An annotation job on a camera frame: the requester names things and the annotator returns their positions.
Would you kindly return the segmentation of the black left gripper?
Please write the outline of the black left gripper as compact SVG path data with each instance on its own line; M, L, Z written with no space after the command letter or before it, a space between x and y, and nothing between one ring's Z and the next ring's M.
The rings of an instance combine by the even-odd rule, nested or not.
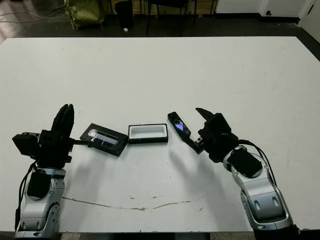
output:
M39 168L64 168L72 157L69 153L74 145L92 147L88 140L70 137L74 125L74 106L63 105L55 116L51 130L42 130L39 137L40 149L36 156Z

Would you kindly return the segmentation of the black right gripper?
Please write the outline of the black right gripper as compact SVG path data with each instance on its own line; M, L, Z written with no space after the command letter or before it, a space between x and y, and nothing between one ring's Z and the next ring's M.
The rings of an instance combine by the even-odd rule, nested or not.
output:
M204 118L204 126L198 131L201 138L186 143L197 154L203 150L208 153L214 163L222 163L224 158L239 145L239 138L232 133L232 129L221 113L212 113L204 108L195 110Z

